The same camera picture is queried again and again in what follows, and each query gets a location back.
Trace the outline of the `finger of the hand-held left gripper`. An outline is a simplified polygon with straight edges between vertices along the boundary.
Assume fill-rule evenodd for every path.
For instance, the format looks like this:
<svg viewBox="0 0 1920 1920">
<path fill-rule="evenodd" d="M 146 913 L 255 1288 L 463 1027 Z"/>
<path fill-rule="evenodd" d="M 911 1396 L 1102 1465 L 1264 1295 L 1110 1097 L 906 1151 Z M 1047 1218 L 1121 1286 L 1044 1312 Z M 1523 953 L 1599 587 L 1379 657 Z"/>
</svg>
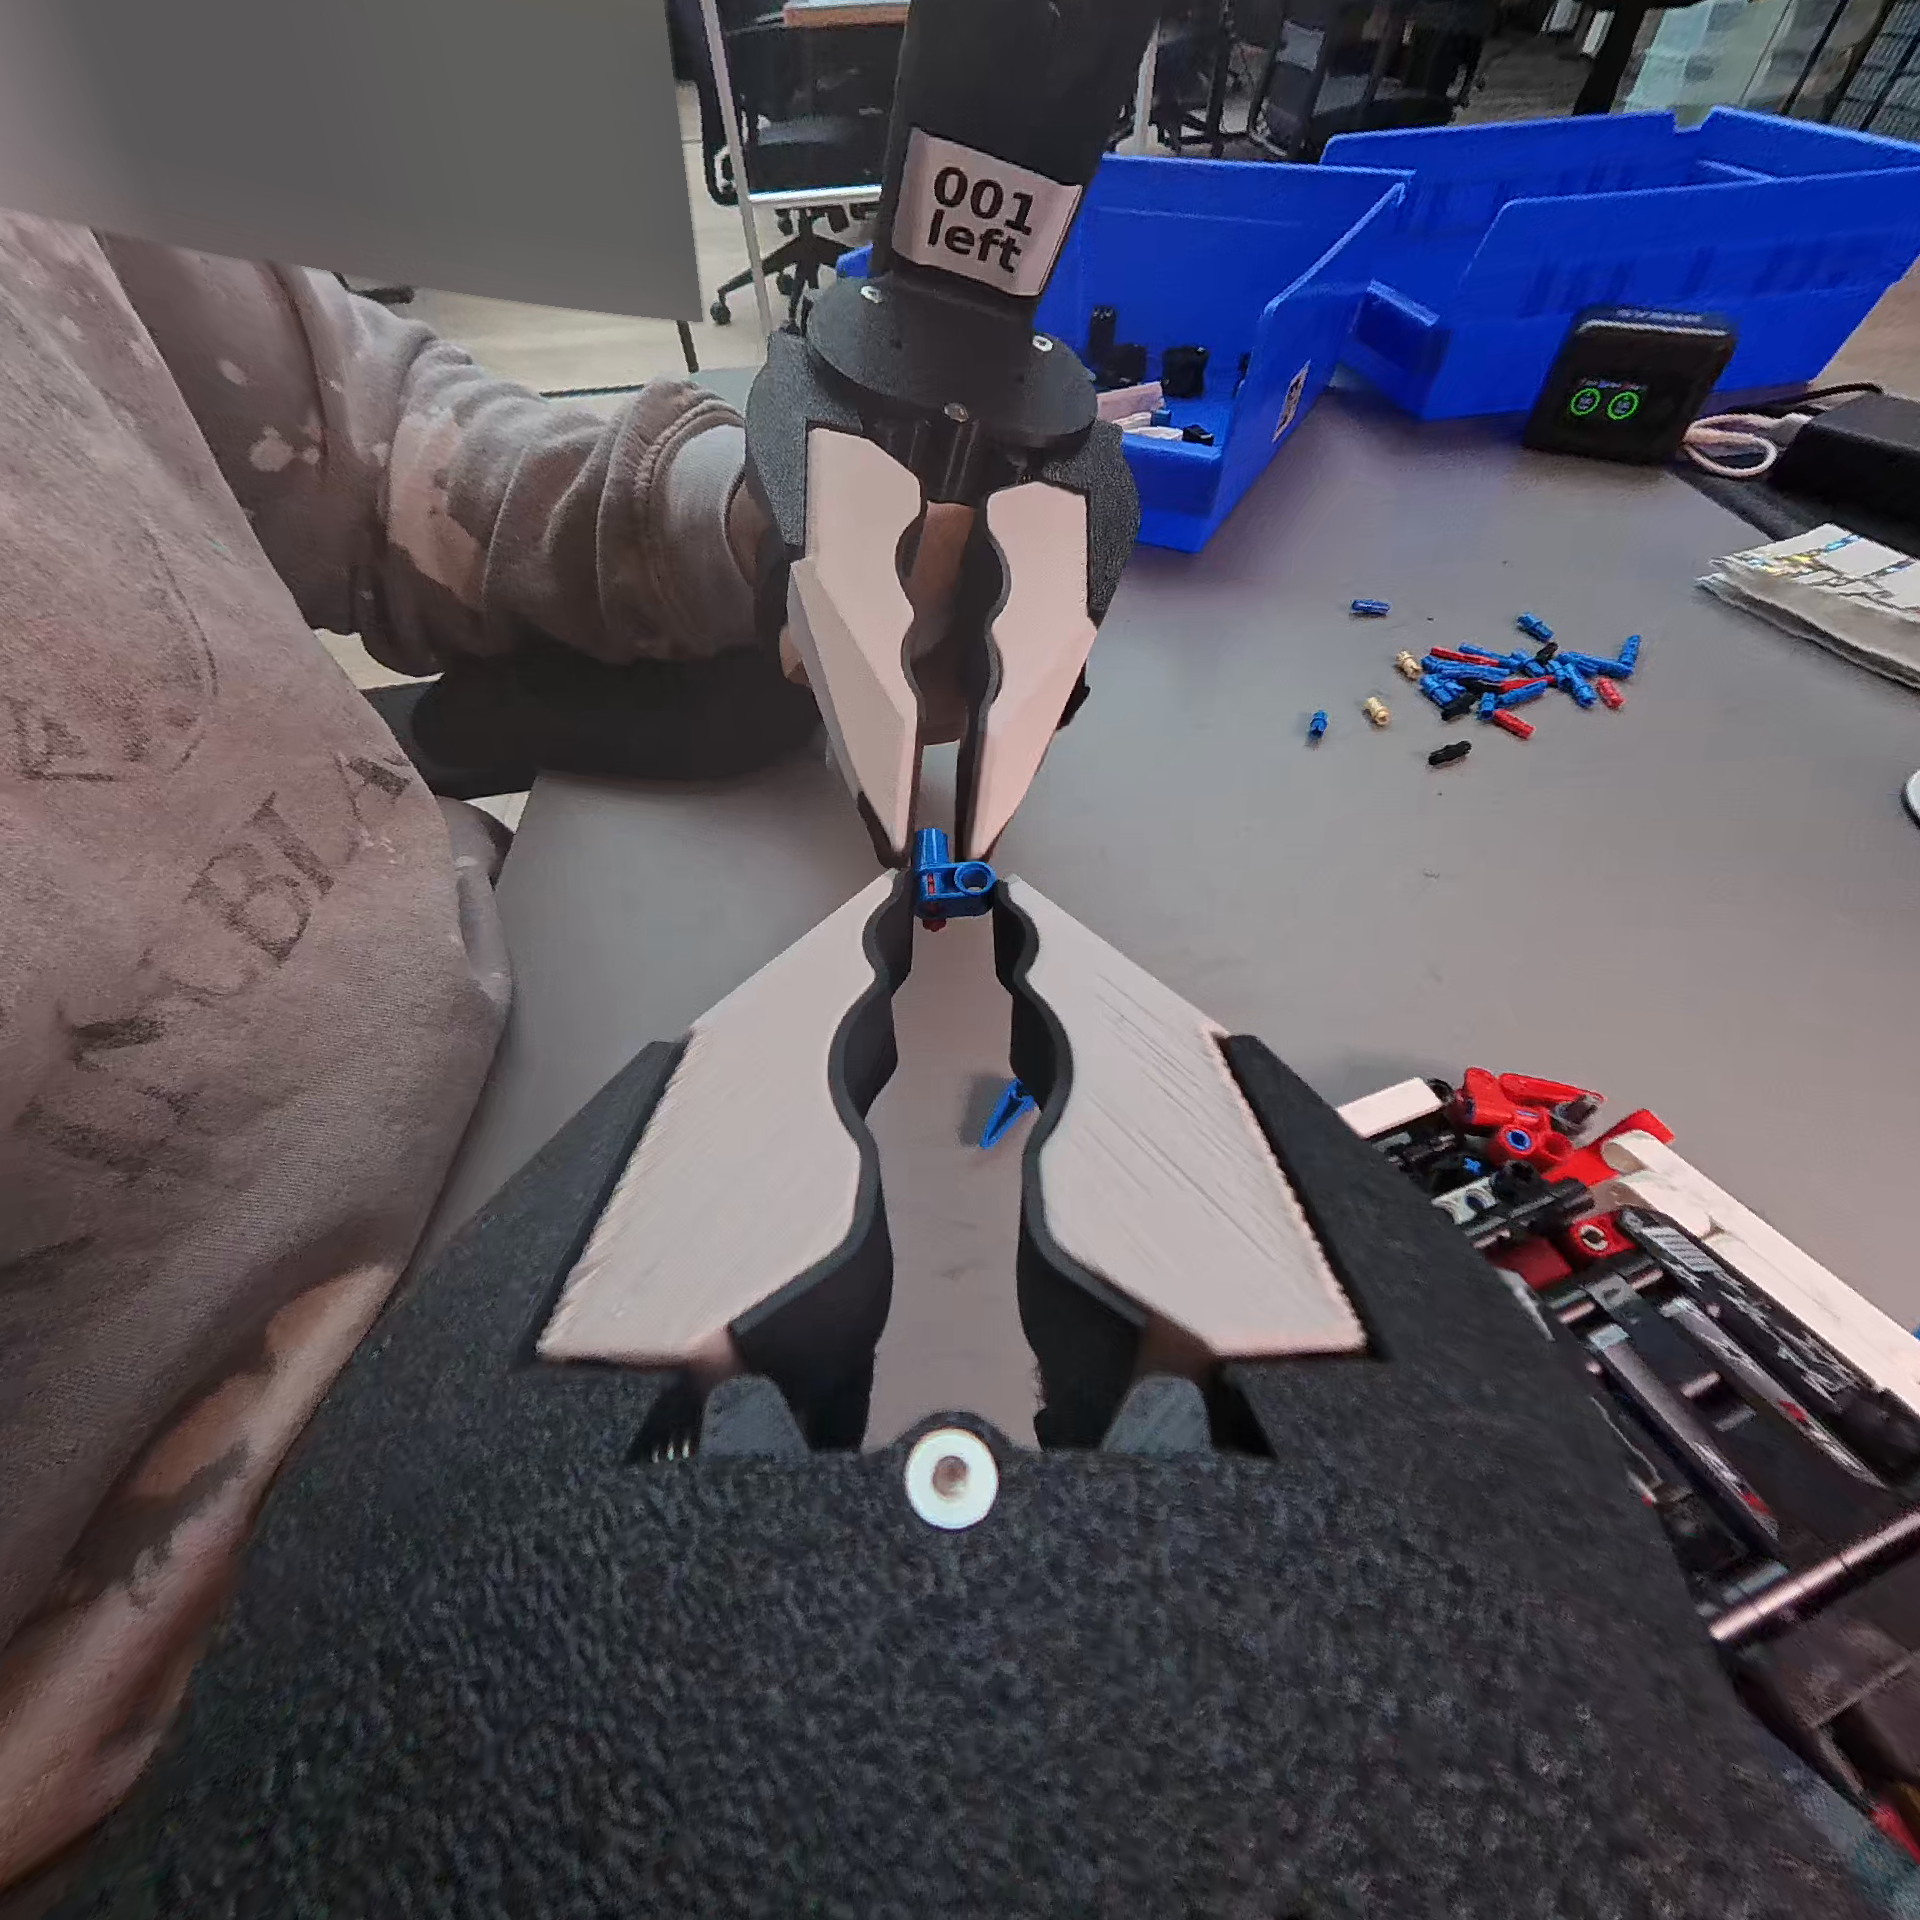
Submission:
<svg viewBox="0 0 1920 1920">
<path fill-rule="evenodd" d="M 843 781 L 887 867 L 911 863 L 921 792 L 917 613 L 901 583 L 901 541 L 921 518 L 925 494 L 907 467 L 858 435 L 807 429 L 803 549 L 789 566 L 786 624 Z"/>
<path fill-rule="evenodd" d="M 967 736 L 954 821 L 967 860 L 986 860 L 1029 795 L 1098 638 L 1082 494 L 992 494 L 980 533 L 961 613 Z"/>
</svg>

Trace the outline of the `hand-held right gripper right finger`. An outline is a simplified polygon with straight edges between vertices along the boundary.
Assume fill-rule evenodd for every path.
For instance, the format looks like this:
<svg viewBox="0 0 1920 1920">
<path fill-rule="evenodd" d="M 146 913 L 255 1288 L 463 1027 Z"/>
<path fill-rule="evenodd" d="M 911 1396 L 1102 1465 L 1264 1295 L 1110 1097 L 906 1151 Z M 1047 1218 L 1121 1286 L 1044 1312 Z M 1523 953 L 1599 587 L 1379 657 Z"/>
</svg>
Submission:
<svg viewBox="0 0 1920 1920">
<path fill-rule="evenodd" d="M 1040 1445 L 1093 1448 L 1143 1378 L 1360 1357 L 1367 1332 L 1314 1231 L 1232 1035 L 1024 877 L 992 909 L 1021 1145 L 1015 1293 Z"/>
</svg>

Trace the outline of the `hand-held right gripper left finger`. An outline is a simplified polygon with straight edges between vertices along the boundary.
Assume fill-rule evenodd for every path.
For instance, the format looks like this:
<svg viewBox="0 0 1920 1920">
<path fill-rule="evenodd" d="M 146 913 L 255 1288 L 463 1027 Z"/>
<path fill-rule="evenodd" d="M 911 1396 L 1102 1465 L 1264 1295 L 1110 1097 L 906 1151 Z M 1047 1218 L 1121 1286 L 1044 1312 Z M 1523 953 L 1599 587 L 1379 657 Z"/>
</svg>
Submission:
<svg viewBox="0 0 1920 1920">
<path fill-rule="evenodd" d="M 865 1440 L 891 1312 L 869 1116 L 916 930 L 911 877 L 885 873 L 691 1022 L 565 1270 L 544 1360 L 702 1390 L 757 1373 L 813 1445 Z"/>
</svg>

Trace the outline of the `blue brick connector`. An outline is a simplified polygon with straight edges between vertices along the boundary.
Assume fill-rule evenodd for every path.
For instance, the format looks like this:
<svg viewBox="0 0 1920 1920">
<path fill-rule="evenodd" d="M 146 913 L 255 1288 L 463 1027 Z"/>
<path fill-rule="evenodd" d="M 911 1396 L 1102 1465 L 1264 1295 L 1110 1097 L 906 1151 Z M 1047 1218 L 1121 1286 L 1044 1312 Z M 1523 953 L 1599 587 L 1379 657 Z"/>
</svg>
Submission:
<svg viewBox="0 0 1920 1920">
<path fill-rule="evenodd" d="M 983 860 L 957 860 L 945 829 L 916 829 L 911 843 L 916 917 L 925 930 L 974 922 L 992 912 L 998 876 Z"/>
</svg>

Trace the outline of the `person's left forearm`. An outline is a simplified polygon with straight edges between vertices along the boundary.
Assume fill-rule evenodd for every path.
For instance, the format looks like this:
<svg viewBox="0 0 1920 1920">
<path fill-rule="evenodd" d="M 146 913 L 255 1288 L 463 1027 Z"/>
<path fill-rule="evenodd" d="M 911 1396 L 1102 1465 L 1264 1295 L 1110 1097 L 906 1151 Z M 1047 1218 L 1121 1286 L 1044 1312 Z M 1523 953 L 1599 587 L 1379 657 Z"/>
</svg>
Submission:
<svg viewBox="0 0 1920 1920">
<path fill-rule="evenodd" d="M 596 412 L 311 266 L 100 249 L 311 626 L 416 678 L 536 639 L 612 667 L 761 647 L 744 423 L 713 392 Z"/>
</svg>

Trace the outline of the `grey desk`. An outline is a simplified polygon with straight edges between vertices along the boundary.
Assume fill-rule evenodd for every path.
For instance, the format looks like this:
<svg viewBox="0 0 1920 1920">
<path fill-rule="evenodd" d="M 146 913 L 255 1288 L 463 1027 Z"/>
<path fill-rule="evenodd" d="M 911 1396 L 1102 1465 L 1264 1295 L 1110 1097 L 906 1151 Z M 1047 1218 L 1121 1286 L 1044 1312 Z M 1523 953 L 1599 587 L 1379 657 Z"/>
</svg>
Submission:
<svg viewBox="0 0 1920 1920">
<path fill-rule="evenodd" d="M 1140 553 L 998 860 L 1330 1103 L 1464 1064 L 1649 1108 L 1677 1151 L 1918 1325 L 1918 695 L 1697 587 L 1754 546 L 1684 479 L 1337 387 L 1200 556 Z M 1623 707 L 1453 737 L 1391 657 L 1533 610 L 1642 638 Z M 432 1261 L 648 1041 L 875 876 L 823 746 L 748 781 L 542 781 L 499 876 L 516 1004 Z M 917 946 L 875 1101 L 897 1255 L 869 1445 L 1032 1444 L 990 926 Z"/>
</svg>

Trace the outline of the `person's left hand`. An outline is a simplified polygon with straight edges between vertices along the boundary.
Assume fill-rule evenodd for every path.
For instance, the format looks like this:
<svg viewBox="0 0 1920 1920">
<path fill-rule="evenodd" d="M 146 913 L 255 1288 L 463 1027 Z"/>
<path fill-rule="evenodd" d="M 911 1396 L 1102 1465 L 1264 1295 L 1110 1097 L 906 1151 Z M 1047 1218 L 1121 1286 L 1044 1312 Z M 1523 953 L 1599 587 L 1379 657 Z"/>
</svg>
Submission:
<svg viewBox="0 0 1920 1920">
<path fill-rule="evenodd" d="M 744 453 L 725 513 L 731 558 L 752 597 L 752 633 L 765 657 L 776 657 L 785 682 L 810 693 L 810 667 L 789 626 L 789 553 Z"/>
</svg>

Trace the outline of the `small blue storage bin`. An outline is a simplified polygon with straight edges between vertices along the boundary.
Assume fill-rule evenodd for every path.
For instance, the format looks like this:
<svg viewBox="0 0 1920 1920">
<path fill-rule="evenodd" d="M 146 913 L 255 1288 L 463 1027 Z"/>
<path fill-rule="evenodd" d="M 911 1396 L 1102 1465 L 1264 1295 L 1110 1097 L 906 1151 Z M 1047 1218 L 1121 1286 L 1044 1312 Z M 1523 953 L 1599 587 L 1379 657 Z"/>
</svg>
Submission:
<svg viewBox="0 0 1920 1920">
<path fill-rule="evenodd" d="M 1201 553 L 1334 381 L 1405 202 L 1396 168 L 1103 158 L 1051 178 L 911 131 L 906 261 L 986 295 L 1040 295 L 1035 331 L 1084 363 L 1093 303 L 1151 349 L 1133 432 L 1089 443 L 1126 463 L 1137 541 Z M 1211 349 L 1205 394 L 1166 402 L 1163 349 Z M 1121 392 L 1102 392 L 1121 423 Z"/>
</svg>

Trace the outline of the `person's leg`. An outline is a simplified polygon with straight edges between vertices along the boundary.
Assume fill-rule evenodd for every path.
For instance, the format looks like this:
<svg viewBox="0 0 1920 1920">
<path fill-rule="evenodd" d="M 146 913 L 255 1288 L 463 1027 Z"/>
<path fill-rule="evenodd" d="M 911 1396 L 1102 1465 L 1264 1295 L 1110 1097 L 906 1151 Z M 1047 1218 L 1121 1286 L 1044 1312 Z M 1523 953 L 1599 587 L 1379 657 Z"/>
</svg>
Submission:
<svg viewBox="0 0 1920 1920">
<path fill-rule="evenodd" d="M 368 706 L 450 801 L 530 790 L 540 777 L 731 781 L 803 751 L 823 728 L 813 695 L 756 647 L 615 667 L 536 643 L 374 688 Z"/>
</svg>

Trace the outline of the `black office chair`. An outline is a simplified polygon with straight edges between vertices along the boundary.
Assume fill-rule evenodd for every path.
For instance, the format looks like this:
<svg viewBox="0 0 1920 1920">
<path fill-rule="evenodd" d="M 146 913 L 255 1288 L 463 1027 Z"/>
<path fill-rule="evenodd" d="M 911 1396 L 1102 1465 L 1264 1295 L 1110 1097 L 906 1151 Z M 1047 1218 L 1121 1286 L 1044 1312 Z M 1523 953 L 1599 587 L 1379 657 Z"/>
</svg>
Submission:
<svg viewBox="0 0 1920 1920">
<path fill-rule="evenodd" d="M 766 212 L 776 242 L 714 286 L 713 324 L 742 295 L 785 299 L 801 326 L 840 258 L 869 238 L 887 150 L 901 21 L 789 26 L 785 4 L 697 4 L 702 178 L 713 204 Z"/>
<path fill-rule="evenodd" d="M 1430 131 L 1468 98 L 1499 4 L 1280 4 L 1248 137 L 1318 161 L 1362 131 Z"/>
</svg>

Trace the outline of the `pile of small brick pins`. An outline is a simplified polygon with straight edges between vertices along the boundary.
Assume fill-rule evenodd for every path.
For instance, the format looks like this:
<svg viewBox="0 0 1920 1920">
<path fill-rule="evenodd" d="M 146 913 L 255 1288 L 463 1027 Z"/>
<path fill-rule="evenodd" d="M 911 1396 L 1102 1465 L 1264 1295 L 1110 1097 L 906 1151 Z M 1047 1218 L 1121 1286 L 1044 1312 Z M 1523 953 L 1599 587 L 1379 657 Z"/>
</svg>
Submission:
<svg viewBox="0 0 1920 1920">
<path fill-rule="evenodd" d="M 1578 712 L 1619 712 L 1642 668 L 1646 638 L 1625 633 L 1613 652 L 1566 647 L 1539 613 L 1511 619 L 1519 647 L 1490 643 L 1398 647 L 1391 673 L 1449 728 L 1428 754 L 1435 769 L 1464 765 L 1472 751 L 1467 728 L 1533 742 L 1535 707 L 1564 699 Z"/>
</svg>

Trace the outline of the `brick toy car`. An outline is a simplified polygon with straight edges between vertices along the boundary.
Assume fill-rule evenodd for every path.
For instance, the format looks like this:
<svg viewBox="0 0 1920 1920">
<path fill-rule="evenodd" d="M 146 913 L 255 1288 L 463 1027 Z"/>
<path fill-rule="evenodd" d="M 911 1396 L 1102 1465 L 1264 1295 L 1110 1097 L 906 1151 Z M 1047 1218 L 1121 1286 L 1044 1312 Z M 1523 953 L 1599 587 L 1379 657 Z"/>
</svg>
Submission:
<svg viewBox="0 0 1920 1920">
<path fill-rule="evenodd" d="M 1341 1108 L 1581 1370 L 1737 1696 L 1918 1857 L 1918 1354 L 1635 1110 L 1527 1074 Z"/>
</svg>

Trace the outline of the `person's torso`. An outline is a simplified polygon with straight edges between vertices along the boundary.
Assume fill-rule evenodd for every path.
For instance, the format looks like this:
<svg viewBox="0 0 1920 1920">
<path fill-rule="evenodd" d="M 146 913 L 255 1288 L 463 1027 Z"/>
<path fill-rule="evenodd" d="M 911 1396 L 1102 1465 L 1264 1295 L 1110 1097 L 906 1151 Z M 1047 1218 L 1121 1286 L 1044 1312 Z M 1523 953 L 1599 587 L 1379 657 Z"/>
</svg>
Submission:
<svg viewBox="0 0 1920 1920">
<path fill-rule="evenodd" d="M 100 238 L 2 215 L 2 1891 L 163 1742 L 510 1004 Z"/>
</svg>

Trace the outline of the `black device with green display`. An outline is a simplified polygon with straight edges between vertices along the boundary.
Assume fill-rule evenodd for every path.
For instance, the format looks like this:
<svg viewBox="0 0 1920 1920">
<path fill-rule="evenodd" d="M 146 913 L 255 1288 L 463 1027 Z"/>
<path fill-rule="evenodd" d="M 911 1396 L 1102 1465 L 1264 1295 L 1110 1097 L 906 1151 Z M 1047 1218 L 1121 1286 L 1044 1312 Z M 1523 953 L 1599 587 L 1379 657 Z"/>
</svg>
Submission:
<svg viewBox="0 0 1920 1920">
<path fill-rule="evenodd" d="M 1716 309 L 1589 303 L 1575 312 L 1523 429 L 1523 448 L 1665 467 L 1737 351 Z"/>
</svg>

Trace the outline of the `large blue storage bin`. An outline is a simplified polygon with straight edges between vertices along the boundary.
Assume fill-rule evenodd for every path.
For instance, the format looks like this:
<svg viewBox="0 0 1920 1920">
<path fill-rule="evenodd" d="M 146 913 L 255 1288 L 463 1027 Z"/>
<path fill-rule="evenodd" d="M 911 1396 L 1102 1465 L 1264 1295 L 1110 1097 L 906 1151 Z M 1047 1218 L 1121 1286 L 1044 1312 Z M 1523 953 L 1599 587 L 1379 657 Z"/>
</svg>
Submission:
<svg viewBox="0 0 1920 1920">
<path fill-rule="evenodd" d="M 1720 312 L 1720 384 L 1820 374 L 1918 258 L 1918 142 L 1716 107 L 1341 135 L 1405 175 L 1341 363 L 1425 422 L 1524 413 L 1578 309 Z"/>
</svg>

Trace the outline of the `printed instruction booklet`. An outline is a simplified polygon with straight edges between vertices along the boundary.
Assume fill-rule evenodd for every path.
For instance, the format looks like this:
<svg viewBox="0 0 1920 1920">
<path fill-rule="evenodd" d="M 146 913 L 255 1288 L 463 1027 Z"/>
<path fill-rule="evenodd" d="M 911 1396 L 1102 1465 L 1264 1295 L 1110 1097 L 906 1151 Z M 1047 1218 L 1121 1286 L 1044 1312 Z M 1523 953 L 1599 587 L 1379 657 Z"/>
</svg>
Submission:
<svg viewBox="0 0 1920 1920">
<path fill-rule="evenodd" d="M 1697 587 L 1918 688 L 1918 558 L 1836 522 L 1718 558 Z"/>
</svg>

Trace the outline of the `black power adapter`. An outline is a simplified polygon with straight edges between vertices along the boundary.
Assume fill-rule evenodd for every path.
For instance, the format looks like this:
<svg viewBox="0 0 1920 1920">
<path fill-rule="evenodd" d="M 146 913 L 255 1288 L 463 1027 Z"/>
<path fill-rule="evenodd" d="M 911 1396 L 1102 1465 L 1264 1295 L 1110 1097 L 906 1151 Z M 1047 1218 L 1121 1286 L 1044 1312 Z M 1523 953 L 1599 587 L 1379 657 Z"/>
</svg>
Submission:
<svg viewBox="0 0 1920 1920">
<path fill-rule="evenodd" d="M 1876 392 L 1811 412 L 1766 479 L 1790 495 L 1918 530 L 1918 397 Z"/>
</svg>

